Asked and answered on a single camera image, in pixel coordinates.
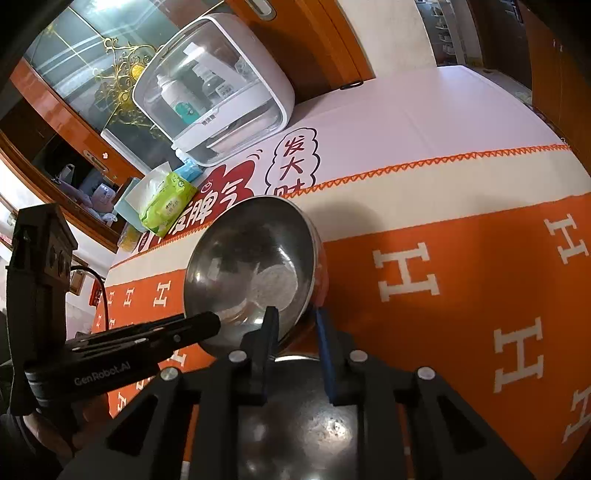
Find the left hand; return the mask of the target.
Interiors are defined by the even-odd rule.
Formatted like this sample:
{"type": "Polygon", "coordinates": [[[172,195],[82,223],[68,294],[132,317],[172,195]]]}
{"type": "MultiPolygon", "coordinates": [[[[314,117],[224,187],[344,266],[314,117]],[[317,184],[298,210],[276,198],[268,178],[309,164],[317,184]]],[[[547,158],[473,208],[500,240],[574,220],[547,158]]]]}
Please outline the left hand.
{"type": "Polygon", "coordinates": [[[1,415],[1,478],[57,479],[64,466],[111,420],[108,395],[74,404],[80,429],[70,437],[40,413],[1,415]]]}

